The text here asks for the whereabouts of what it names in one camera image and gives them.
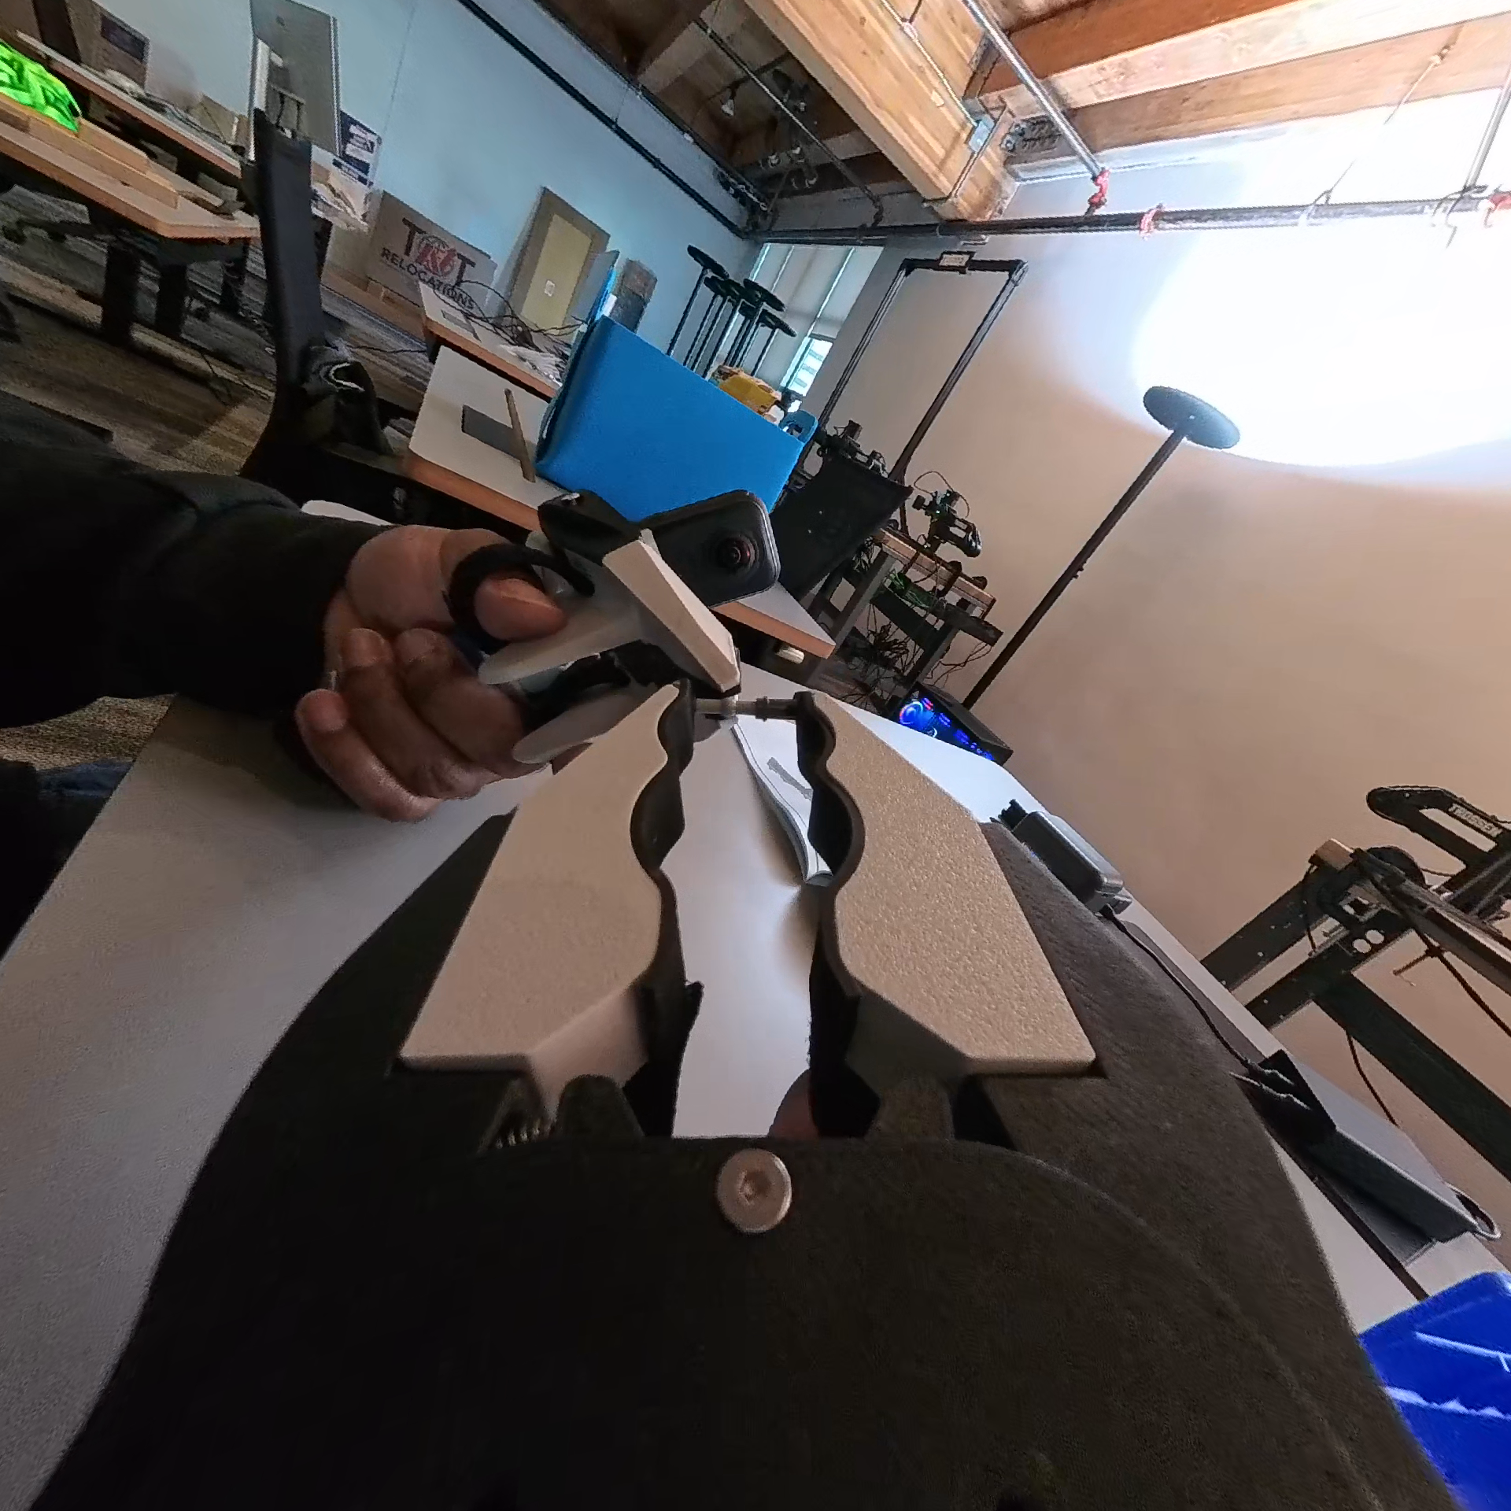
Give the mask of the person's left forearm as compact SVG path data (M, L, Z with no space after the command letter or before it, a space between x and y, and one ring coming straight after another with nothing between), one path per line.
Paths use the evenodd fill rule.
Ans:
M104 697L280 715L325 681L325 616L374 524L161 472L1 400L1 726Z

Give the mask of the bright green object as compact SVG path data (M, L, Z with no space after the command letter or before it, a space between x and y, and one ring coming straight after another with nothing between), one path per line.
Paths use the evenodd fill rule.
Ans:
M46 67L1 42L1 94L3 98L57 128L77 136L80 109L70 89Z

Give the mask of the black case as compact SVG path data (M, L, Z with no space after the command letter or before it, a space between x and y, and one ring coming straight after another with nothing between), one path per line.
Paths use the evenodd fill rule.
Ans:
M789 486L769 513L780 587L811 596L845 567L910 501L911 490L852 459L827 458L818 474Z

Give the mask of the blue plastic bin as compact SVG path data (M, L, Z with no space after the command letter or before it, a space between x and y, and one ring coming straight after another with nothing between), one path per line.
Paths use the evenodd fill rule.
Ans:
M1509 1276L1467 1278L1357 1341L1458 1506L1507 1510Z

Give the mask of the blue plastic crate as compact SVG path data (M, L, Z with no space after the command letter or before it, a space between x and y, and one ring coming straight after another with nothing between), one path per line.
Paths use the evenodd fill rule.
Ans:
M784 423L766 420L600 317L573 344L543 413L534 470L631 522L730 492L769 510L816 427L802 409Z

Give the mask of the black metal frame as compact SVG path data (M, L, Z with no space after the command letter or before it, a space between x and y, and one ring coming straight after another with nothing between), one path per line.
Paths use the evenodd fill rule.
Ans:
M953 364L942 373L935 393L928 405L920 411L915 427L906 443L901 445L893 458L888 477L892 481L906 481L913 476L913 461L938 416L951 400L955 389L971 369L982 346L989 341L1009 301L1021 288L1026 278L1026 263L1019 258L992 258L985 254L985 242L946 247L931 254L899 254L890 279L883 287L877 299L868 308L861 308L861 324L850 317L845 321L836 350L843 364L836 369L829 387L823 391L821 405L816 411L816 425L811 438L805 441L802 459L814 449L830 449L832 440L843 427L836 425L838 409L852 387L857 373L866 362L868 351L877 344L881 330L892 317L892 312L902 299L902 292L919 279L944 279L953 287L967 287L973 281L985 279L992 283L992 296L983 306L974 328L964 341Z

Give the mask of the computer monitor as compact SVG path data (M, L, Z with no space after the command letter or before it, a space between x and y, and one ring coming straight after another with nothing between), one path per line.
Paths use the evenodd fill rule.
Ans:
M339 118L336 20L298 2L249 2L251 37L278 58L276 91L298 101L298 121L309 141L334 139Z

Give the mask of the cardboard box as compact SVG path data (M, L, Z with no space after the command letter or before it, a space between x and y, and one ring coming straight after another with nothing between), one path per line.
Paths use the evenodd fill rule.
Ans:
M357 272L409 305L418 306L420 292L433 290L476 315L494 294L498 265L395 195L377 191L368 197L368 234Z

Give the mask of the black floor lamp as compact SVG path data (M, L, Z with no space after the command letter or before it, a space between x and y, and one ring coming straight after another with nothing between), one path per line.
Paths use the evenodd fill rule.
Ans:
M1232 450L1241 438L1241 432L1232 420L1228 420L1214 405L1187 391L1165 386L1149 387L1142 396L1142 405L1145 416L1165 432L1161 445L1151 459L1143 463L1138 476L1125 486L1118 501L1107 510L1077 555L1066 564L1050 589L1025 616L1025 621L1003 645L998 646L992 663L989 663L987 670L978 677L964 699L962 706L965 709L973 711L978 706L996 677L1005 672L1032 634L1039 630L1052 609L1068 592L1070 585L1084 574L1091 558L1102 549L1116 526L1143 497L1143 492L1147 492L1156 476L1176 456L1179 447L1190 445L1205 450L1224 452Z

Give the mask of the black power adapter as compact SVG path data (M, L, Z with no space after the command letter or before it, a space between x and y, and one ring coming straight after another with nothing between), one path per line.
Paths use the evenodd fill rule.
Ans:
M1115 916L1131 905L1118 869L1062 819L1010 803L996 821L1093 914Z

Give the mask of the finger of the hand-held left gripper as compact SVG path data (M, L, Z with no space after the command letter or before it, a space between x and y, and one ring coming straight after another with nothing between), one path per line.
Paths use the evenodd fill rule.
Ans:
M742 664L730 630L667 565L649 533L604 555L604 582L613 582L627 609L616 648L643 646L721 697L742 686Z

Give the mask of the ceiling pipe with red tags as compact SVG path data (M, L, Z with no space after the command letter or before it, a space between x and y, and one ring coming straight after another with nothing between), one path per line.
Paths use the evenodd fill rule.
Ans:
M892 224L854 229L767 233L766 242L789 247L976 247L1001 238L1064 238L1129 234L1289 233L1345 225L1401 224L1431 233L1496 231L1509 224L1509 191L1474 188L1438 199L1332 202L1314 199L1284 206L1165 208L1142 213L1028 216L985 222Z

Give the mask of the black metal stand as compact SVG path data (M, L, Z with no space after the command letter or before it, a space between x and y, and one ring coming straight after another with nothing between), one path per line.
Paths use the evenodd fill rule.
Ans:
M1507 1103L1359 977L1368 961L1413 936L1429 958L1505 994L1507 938L1492 929L1489 914L1507 904L1507 860L1456 882L1444 893L1429 889L1413 864L1404 866L1404 853L1390 848L1321 846L1300 882L1201 965L1237 992L1287 952L1309 947L1289 974L1250 1001L1250 1013L1277 1028L1298 1010L1316 1008L1507 1179Z

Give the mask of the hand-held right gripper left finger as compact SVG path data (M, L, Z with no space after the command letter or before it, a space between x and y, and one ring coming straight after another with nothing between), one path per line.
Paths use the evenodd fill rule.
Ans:
M694 697L665 686L510 815L402 1044L413 1071L514 1075L552 1119L582 1076L672 1130L701 990L663 862L685 832Z

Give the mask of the grey flat device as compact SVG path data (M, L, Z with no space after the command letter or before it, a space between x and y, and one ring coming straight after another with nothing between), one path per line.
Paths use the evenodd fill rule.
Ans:
M1395 1125L1284 1051L1248 1062L1237 1082L1278 1145L1397 1224L1431 1242L1500 1238L1489 1213L1447 1184Z

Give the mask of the white-topped wooden table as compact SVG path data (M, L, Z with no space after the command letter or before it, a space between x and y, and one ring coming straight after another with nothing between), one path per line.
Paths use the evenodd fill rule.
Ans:
M537 508L555 497L544 481L523 476L521 465L462 429L465 411L503 423L516 404L521 422L537 431L543 402L505 382L498 373L478 366L451 350L440 350L418 418L408 440L402 472L415 486L424 486L458 504L489 517L514 531L532 533ZM731 627L762 634L816 661L834 652L834 641L778 585L749 598L733 600L715 616Z

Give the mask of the wooden workbench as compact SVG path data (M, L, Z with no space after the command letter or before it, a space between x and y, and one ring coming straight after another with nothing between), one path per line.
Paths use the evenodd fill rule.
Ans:
M965 564L888 526L877 528L805 596L807 614L834 645L820 684L854 706L892 715L985 657L1003 636L994 596Z

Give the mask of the wooden office desk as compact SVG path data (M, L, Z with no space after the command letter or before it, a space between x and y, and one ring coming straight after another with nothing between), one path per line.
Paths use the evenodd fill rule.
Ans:
M104 243L105 342L131 348L145 269L156 276L150 330L177 339L190 269L215 263L237 278L258 240L257 220L242 206L240 161L21 31L3 29L3 47L64 87L77 114L64 127L3 94L3 188L23 186L84 211L84 225L53 225L46 234Z

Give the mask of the white instruction booklet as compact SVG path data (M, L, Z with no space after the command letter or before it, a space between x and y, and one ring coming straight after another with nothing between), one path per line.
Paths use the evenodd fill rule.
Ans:
M739 717L730 733L766 812L785 841L798 880L803 886L827 886L829 868L807 835L812 787L800 772L794 726Z

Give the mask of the person's left hand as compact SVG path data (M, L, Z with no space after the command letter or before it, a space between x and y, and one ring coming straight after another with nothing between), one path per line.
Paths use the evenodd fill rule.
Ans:
M366 540L327 605L327 682L293 724L311 762L365 814L417 823L532 771L516 760L525 718L453 643L447 589L487 531L401 526Z

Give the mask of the grey desk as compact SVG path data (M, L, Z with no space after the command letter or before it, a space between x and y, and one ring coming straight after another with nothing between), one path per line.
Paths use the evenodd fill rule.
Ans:
M672 1130L402 1044L510 815L120 787L3 965L3 1508L1456 1508L1217 1033L1000 826L1097 1055L807 1105L811 961Z

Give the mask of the framed board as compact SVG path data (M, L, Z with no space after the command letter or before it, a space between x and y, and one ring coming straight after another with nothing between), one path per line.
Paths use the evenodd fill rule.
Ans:
M528 330L555 332L570 324L579 288L611 236L552 190L539 190L534 213L510 270L503 278L505 312Z

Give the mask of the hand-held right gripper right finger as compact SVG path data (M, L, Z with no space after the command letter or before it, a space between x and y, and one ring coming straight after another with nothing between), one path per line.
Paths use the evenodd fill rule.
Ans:
M809 974L807 1105L861 1136L929 1084L1077 1080L1097 1055L983 826L823 693L794 699L807 839L829 873Z

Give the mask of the silver ceiling pipe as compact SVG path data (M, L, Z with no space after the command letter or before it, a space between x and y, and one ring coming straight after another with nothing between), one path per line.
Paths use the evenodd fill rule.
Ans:
M991 62L1005 64L1017 87L1021 87L1028 94L1032 105L1035 105L1035 114L1050 123L1059 141L1068 146L1071 157L1080 164L1095 191L1104 195L1107 170L1104 163L1091 154L1088 145L1082 141L1082 136L1070 123L1068 112L1059 96L1030 71L1019 49L1009 40L1007 33L994 19L994 11L989 4L964 2L962 8L980 37L973 55L969 94L965 96L965 101L980 103L980 91L985 87L983 80L991 73Z

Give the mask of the black computer with lights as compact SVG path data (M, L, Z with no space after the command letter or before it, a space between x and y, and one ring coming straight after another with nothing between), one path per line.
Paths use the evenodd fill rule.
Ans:
M942 688L917 684L901 699L893 720L902 729L994 765L1007 765L1012 758L1012 749Z

